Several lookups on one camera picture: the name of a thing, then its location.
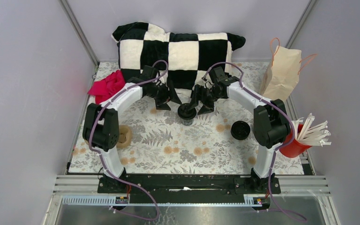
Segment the black coffee cup lid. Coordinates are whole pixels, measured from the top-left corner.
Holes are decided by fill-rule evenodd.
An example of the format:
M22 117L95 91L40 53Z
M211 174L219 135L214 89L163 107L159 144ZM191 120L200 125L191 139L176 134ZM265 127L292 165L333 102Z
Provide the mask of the black coffee cup lid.
M188 109L188 103L184 103L184 104L181 104L179 107L178 107L178 116L182 116L182 117L193 117L193 116L196 116L197 112L196 112L196 109L191 109L189 110Z

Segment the black printed coffee cup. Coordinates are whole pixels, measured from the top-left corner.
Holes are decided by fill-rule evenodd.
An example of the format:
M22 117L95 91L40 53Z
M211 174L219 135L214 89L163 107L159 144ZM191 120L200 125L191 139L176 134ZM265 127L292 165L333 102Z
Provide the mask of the black printed coffee cup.
M184 126L191 126L194 123L195 116L193 117L182 117L179 116L181 124Z

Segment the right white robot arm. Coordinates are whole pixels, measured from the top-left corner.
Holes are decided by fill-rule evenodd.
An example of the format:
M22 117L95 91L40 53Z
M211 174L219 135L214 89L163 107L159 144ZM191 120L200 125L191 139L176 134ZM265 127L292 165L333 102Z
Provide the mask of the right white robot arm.
M220 98L236 101L253 115L252 130L259 143L257 161L251 170L250 187L262 193L269 186L275 163L276 151L287 145L286 137L292 130L285 103L281 99L271 100L247 88L241 79L228 77L221 67L209 69L211 87L195 85L189 103L180 107L191 113L191 117L214 112L214 103Z

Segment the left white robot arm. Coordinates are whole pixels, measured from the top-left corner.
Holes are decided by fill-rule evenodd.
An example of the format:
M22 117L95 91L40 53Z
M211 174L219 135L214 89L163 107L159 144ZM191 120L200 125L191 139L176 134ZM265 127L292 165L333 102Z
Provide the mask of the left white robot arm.
M110 177L109 187L116 193L125 190L127 181L121 177L125 171L117 151L120 138L119 116L134 102L143 97L155 100L156 109L170 110L168 102L181 104L171 78L162 82L163 73L154 67L145 66L137 77L130 78L124 87L107 101L98 105L89 104L83 125L82 137L95 152L103 167L103 173Z

